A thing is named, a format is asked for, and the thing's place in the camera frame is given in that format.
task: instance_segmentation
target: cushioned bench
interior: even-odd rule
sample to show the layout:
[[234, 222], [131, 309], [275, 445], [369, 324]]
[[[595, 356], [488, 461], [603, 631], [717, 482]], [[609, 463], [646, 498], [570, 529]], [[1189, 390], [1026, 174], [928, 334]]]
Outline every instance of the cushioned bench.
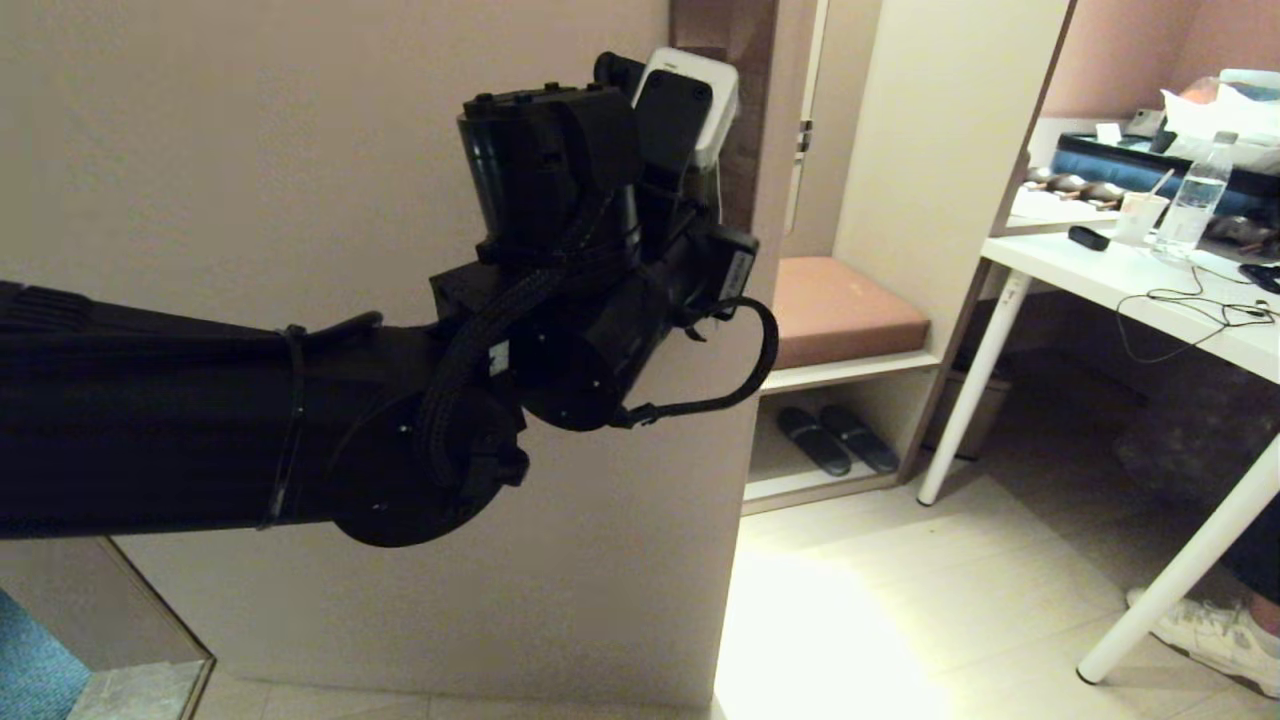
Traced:
[[774, 369], [924, 347], [929, 320], [835, 258], [786, 258], [773, 297], [781, 347]]

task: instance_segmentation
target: white sneaker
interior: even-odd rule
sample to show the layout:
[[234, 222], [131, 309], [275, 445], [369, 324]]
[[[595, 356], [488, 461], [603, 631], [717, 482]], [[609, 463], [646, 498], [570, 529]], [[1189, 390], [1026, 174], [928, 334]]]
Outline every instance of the white sneaker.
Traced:
[[[1125, 600], [1133, 607], [1146, 588], [1129, 591]], [[1267, 697], [1280, 698], [1280, 659], [1271, 657], [1244, 625], [1240, 606], [1215, 607], [1211, 602], [1179, 600], [1151, 634], [1167, 646], [1185, 651], [1192, 660], [1224, 675], [1245, 678]]]

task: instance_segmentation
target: water bottle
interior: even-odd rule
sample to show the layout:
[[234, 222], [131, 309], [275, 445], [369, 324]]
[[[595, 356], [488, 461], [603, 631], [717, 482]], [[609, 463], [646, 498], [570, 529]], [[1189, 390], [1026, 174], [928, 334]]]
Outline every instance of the water bottle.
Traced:
[[1196, 250], [1196, 243], [1213, 218], [1217, 201], [1226, 191], [1226, 181], [1231, 178], [1231, 145], [1235, 145], [1235, 138], [1234, 132], [1219, 132], [1213, 136], [1213, 150], [1208, 156], [1187, 170], [1156, 234], [1157, 252], [1187, 258]]

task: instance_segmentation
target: black slipper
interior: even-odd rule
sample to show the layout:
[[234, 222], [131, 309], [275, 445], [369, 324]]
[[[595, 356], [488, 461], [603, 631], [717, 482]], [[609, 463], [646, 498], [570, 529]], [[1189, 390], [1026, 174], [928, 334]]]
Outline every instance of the black slipper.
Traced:
[[876, 433], [858, 419], [849, 410], [838, 405], [828, 405], [818, 414], [822, 427], [831, 434], [840, 438], [854, 455], [867, 462], [877, 473], [892, 473], [897, 470], [897, 455], [884, 445], [884, 441], [876, 437]]
[[791, 438], [810, 460], [818, 464], [828, 475], [841, 477], [849, 474], [854, 461], [840, 447], [831, 433], [822, 429], [813, 415], [799, 407], [783, 407], [778, 413], [778, 429]]

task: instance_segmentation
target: pink wall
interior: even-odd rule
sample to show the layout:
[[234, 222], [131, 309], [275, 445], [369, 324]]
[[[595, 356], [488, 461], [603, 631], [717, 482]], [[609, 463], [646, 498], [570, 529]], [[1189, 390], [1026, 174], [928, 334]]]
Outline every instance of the pink wall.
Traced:
[[1181, 90], [1222, 68], [1280, 70], [1280, 3], [1202, 0], [1169, 86]]
[[1138, 108], [1162, 108], [1160, 88], [1199, 6], [1201, 0], [1078, 0], [1041, 115], [1124, 118]]

